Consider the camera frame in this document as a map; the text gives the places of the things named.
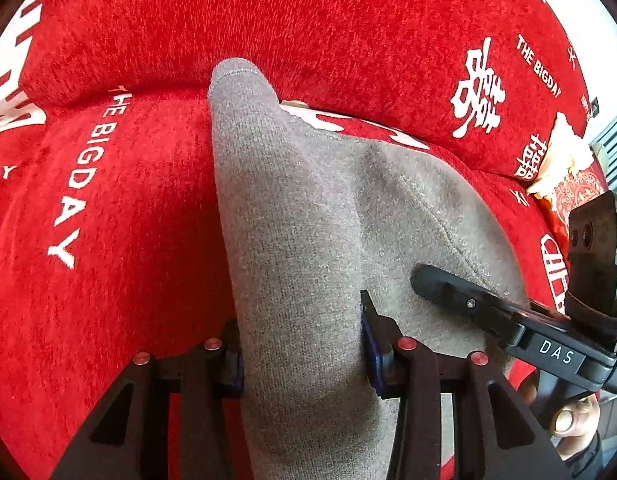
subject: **white wall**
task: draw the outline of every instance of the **white wall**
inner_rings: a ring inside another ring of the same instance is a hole
[[[589,98],[600,113],[586,127],[591,142],[617,115],[617,25],[599,0],[544,0],[575,48]]]

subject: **fingernail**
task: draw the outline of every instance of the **fingernail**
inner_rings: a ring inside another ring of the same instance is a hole
[[[556,433],[564,433],[571,429],[573,424],[573,413],[569,410],[562,410],[555,420]]]

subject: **black handle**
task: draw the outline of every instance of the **black handle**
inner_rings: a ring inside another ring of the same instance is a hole
[[[566,404],[591,394],[588,390],[557,378],[544,370],[535,372],[535,384],[538,395],[531,405],[531,413],[545,430],[549,429],[553,416]]]

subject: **black plastic bracket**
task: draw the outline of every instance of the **black plastic bracket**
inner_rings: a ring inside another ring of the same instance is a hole
[[[554,413],[600,389],[617,393],[617,352],[584,334],[571,319],[531,301],[531,309],[498,298],[475,283],[433,266],[414,269],[413,290],[468,317],[508,354],[541,370],[531,411],[547,428]]]
[[[169,398],[180,394],[181,478],[230,480],[221,399],[239,397],[242,390],[235,320],[220,339],[187,354],[161,360],[137,354],[77,431],[50,478],[168,480]]]
[[[568,480],[545,430],[483,352],[437,354],[403,337],[361,291],[369,382],[383,399],[399,398],[387,480],[439,480],[441,393],[453,394],[457,479]]]

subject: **screw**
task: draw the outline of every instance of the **screw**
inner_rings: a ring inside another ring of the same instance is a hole
[[[489,356],[484,352],[473,352],[471,354],[471,361],[477,366],[484,366],[489,362]]]
[[[224,343],[219,337],[209,337],[204,342],[204,348],[207,350],[219,350],[222,348],[222,345],[224,345]]]
[[[402,350],[415,350],[417,348],[417,341],[412,337],[401,337],[397,340],[397,346]]]
[[[150,361],[150,354],[148,352],[138,352],[133,357],[133,362],[138,366],[145,365]]]

